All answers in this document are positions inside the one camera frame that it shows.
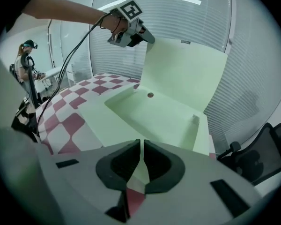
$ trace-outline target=black chair backrest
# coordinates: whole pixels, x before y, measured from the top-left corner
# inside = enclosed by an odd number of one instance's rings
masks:
[[[233,170],[257,185],[281,171],[281,126],[266,123],[255,140],[231,155]]]

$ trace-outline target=backpack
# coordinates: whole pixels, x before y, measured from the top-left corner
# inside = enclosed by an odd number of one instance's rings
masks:
[[[9,66],[9,72],[19,82],[17,73],[15,72],[15,65],[14,64]]]

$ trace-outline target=woman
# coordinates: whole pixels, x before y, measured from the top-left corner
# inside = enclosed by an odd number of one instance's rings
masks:
[[[31,90],[30,90],[30,83],[29,83],[29,74],[28,74],[28,69],[25,69],[23,67],[23,64],[21,63],[21,57],[24,53],[28,53],[31,54],[32,50],[34,48],[34,42],[32,40],[27,40],[25,43],[21,44],[19,46],[19,50],[18,50],[18,55],[17,58],[15,60],[15,73],[17,75],[18,81],[21,84],[21,86],[27,91],[27,93],[29,94],[29,98],[32,98],[31,95]],[[29,60],[25,61],[27,66],[32,66],[32,62]],[[37,80],[37,79],[42,79],[45,77],[45,74],[32,74],[32,77]]]

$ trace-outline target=ponytail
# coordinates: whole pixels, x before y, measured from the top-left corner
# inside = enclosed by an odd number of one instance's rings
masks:
[[[22,56],[24,54],[24,50],[23,50],[24,44],[21,44],[19,46],[19,50],[18,50],[18,56]]]

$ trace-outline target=office chair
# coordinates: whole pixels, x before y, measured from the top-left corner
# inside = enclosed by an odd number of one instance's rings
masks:
[[[281,171],[281,123],[275,127],[266,123],[255,140],[241,151],[236,145],[231,144],[217,159],[254,186]]]

